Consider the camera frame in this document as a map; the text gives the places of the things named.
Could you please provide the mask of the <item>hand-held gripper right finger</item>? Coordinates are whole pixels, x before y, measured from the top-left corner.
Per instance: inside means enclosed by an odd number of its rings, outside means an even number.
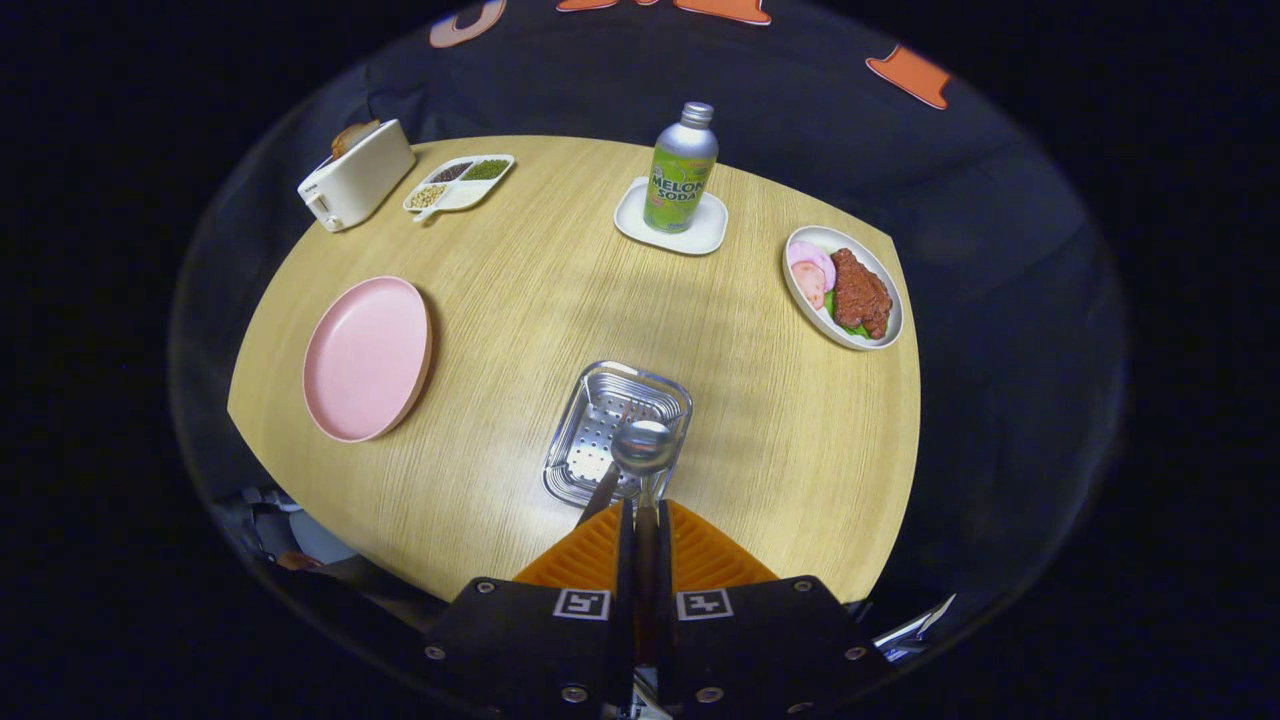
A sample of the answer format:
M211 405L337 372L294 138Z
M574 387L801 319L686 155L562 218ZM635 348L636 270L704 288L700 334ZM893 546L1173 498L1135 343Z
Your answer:
M705 518L659 505L655 669L675 716L831 716L886 657L813 575L780 577Z

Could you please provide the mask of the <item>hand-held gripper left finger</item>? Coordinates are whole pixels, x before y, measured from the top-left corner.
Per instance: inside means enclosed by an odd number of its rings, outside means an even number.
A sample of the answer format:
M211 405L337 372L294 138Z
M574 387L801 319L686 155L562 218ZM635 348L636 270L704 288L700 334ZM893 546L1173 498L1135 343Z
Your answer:
M425 638L425 678L476 716L617 716L634 670L634 506L575 527L512 580L480 577Z

